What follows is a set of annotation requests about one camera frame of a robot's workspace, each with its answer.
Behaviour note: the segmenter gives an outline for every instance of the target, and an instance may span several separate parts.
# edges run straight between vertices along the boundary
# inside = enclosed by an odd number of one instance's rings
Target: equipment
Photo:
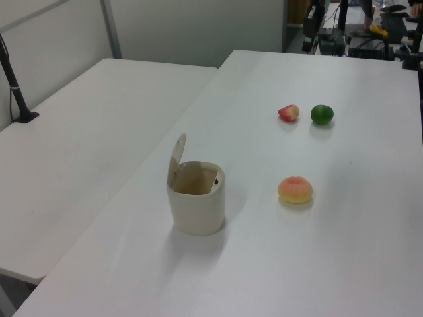
[[[407,36],[408,33],[403,18],[385,13],[381,18],[383,29],[389,33],[389,43],[400,44],[403,36]]]
[[[303,21],[304,42],[302,50],[310,52],[325,15],[325,0],[312,0]]]
[[[9,53],[7,51],[7,47],[3,38],[0,34],[0,62],[3,70],[5,71],[7,81],[9,82],[10,89],[13,92],[13,96],[15,97],[16,103],[18,104],[20,110],[20,117],[17,118],[15,121],[20,123],[28,123],[32,119],[38,117],[38,113],[31,112],[28,107],[26,106],[24,96],[20,91],[18,82],[16,80],[15,74],[13,73],[13,69],[11,63],[9,61]]]

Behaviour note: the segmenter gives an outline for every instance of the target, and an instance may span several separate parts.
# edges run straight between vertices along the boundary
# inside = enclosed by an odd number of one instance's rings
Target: white table
[[[284,123],[291,103],[299,120]],[[316,104],[333,107],[329,127],[311,123]],[[165,184],[182,132],[182,161],[225,171],[211,236],[173,227]],[[297,175],[312,202],[280,203]],[[416,72],[235,51],[15,317],[419,316],[422,192]]]
[[[217,69],[105,59],[0,133],[0,274],[38,284]]]

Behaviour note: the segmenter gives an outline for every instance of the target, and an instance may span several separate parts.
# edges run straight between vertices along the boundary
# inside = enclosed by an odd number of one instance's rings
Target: toy apple
[[[286,106],[285,108],[279,109],[278,114],[279,114],[279,117],[281,117],[281,119],[291,122],[298,118],[299,108],[295,104],[290,104],[289,106]]]

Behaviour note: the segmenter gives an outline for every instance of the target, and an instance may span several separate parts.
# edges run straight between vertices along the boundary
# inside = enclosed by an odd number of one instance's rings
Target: peach
[[[311,199],[313,188],[305,178],[292,176],[282,180],[278,194],[280,199],[288,203],[305,203]]]

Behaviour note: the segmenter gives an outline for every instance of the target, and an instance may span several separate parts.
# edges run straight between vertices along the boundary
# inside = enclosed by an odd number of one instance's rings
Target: green lime
[[[311,119],[317,125],[328,124],[333,119],[333,109],[324,104],[318,104],[311,109]]]

